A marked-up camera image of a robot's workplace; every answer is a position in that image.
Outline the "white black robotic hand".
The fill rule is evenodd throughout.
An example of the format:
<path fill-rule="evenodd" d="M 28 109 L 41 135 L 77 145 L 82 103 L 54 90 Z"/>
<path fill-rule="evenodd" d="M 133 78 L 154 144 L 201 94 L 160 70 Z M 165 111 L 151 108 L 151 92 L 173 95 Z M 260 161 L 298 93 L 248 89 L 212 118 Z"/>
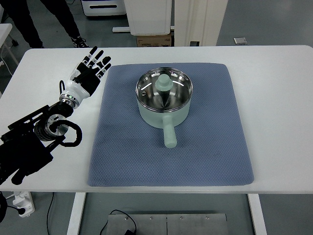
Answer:
<path fill-rule="evenodd" d="M 111 67 L 111 57 L 102 58 L 103 50 L 93 47 L 87 56 L 73 70 L 59 100 L 76 109 L 82 101 L 93 95 L 101 78 Z"/>

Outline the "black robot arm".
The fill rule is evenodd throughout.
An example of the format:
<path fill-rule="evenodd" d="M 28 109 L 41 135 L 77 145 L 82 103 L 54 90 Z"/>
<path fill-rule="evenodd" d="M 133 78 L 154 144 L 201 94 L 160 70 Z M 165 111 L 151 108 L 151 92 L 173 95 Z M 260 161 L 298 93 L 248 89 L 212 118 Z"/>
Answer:
<path fill-rule="evenodd" d="M 53 160 L 51 151 L 57 146 L 75 147 L 82 140 L 78 131 L 77 140 L 64 142 L 66 133 L 57 132 L 69 124 L 65 121 L 73 114 L 73 107 L 65 102 L 57 102 L 52 106 L 45 105 L 8 126 L 9 131 L 1 136 L 0 145 L 0 183 L 9 176 L 11 182 L 20 185 L 24 177 L 29 176 Z"/>

